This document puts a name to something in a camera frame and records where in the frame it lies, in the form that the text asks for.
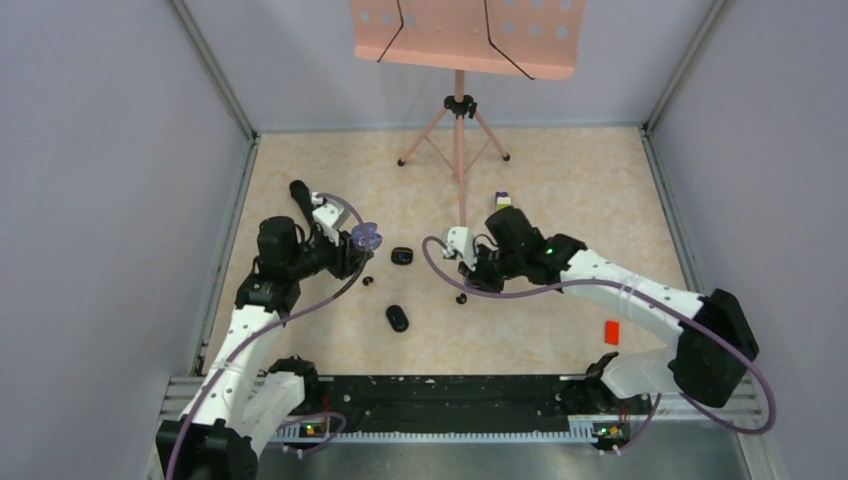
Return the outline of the black earbud charging case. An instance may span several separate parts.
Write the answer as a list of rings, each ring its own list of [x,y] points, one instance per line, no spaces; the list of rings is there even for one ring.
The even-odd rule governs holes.
[[[407,266],[414,260],[414,251],[409,247],[394,247],[390,252],[390,261],[395,265]]]

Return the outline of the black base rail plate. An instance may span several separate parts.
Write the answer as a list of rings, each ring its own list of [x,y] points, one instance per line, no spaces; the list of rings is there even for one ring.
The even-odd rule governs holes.
[[[299,415],[336,412],[347,433],[564,433],[574,415],[618,416],[598,380],[560,375],[337,375],[306,383]]]

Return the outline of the grey blue oval case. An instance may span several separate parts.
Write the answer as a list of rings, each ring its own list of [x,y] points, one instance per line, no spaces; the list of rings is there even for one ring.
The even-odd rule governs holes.
[[[364,222],[352,228],[351,241],[358,250],[373,252],[382,245],[383,236],[375,222]]]

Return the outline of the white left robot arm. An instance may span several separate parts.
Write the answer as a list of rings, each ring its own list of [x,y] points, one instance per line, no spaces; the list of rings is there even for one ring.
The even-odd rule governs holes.
[[[303,374],[283,370],[257,381],[282,328],[334,300],[296,311],[301,281],[327,271],[351,287],[380,245],[375,223],[359,221],[344,231],[342,222],[316,213],[308,235],[287,216],[260,223],[258,254],[237,291],[218,354],[189,404],[156,434],[165,478],[253,479],[285,418],[317,407],[321,388]]]

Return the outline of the pink music stand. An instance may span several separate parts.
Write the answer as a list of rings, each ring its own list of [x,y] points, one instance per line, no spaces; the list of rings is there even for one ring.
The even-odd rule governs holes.
[[[466,91],[470,72],[566,80],[578,61],[585,2],[571,1],[369,1],[349,4],[354,54],[374,63],[450,70],[454,87],[441,110],[397,159],[406,165],[446,115],[453,118],[453,152],[442,159],[458,182],[458,215],[467,223],[465,126],[477,123],[503,161],[511,155]]]

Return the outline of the purple white green toy block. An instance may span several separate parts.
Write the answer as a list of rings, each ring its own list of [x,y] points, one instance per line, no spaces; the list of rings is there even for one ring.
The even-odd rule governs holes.
[[[498,191],[495,194],[495,208],[497,210],[509,207],[512,205],[512,199],[506,191]]]

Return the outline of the red rectangular block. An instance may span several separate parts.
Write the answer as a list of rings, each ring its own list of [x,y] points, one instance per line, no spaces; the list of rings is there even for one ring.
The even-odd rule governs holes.
[[[618,321],[608,320],[604,326],[604,342],[608,345],[617,346],[620,344],[621,325]]]

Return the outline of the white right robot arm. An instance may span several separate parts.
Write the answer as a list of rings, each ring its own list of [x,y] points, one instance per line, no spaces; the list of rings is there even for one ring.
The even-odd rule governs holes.
[[[510,279],[552,285],[610,308],[654,334],[661,348],[615,355],[586,385],[589,404],[612,412],[642,393],[679,392],[712,408],[729,401],[756,359],[755,340],[739,300],[715,289],[705,295],[660,284],[603,258],[565,234],[544,236],[525,214],[505,207],[485,222],[494,240],[488,247],[455,228],[446,237],[462,260],[467,285],[500,293]]]

